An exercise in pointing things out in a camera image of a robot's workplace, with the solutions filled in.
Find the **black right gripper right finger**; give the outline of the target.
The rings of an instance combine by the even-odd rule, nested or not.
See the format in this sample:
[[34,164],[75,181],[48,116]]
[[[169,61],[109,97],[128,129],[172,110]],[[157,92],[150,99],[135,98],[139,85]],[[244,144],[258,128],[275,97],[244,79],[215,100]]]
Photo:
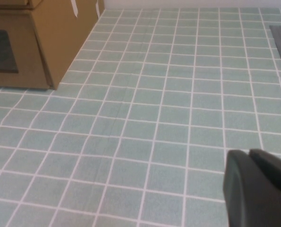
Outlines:
[[248,156],[248,201],[281,203],[281,159],[261,149],[251,149]]

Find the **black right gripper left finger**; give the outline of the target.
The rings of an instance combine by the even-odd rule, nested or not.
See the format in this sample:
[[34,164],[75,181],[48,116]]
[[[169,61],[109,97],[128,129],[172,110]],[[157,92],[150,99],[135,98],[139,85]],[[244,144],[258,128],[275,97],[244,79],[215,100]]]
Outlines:
[[249,153],[227,153],[223,194],[230,227],[281,227],[281,203],[248,201]]

